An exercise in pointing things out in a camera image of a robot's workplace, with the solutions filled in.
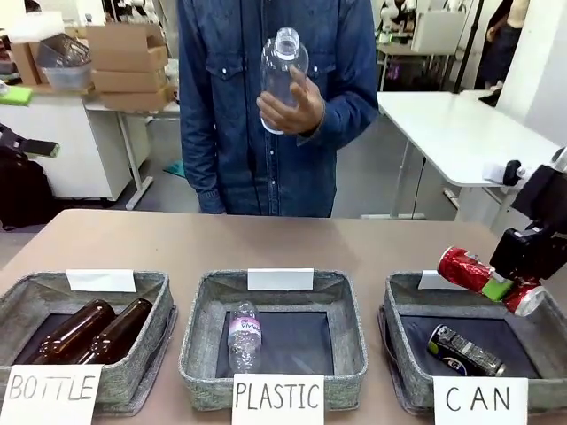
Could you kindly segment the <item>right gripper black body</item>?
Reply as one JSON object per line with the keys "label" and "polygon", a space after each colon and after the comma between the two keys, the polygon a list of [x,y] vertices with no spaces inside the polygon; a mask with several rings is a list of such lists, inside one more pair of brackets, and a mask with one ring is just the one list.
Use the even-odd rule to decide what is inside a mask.
{"label": "right gripper black body", "polygon": [[553,227],[507,229],[489,261],[510,280],[546,280],[566,264],[566,233]]}

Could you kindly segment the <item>person's left hand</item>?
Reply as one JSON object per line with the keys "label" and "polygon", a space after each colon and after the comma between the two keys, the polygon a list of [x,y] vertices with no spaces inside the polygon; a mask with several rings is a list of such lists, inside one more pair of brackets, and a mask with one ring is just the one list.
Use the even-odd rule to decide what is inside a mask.
{"label": "person's left hand", "polygon": [[264,91],[256,99],[260,117],[272,129],[287,135],[311,134],[322,123],[325,101],[320,90],[295,66],[290,69],[290,93],[296,102],[291,107]]}

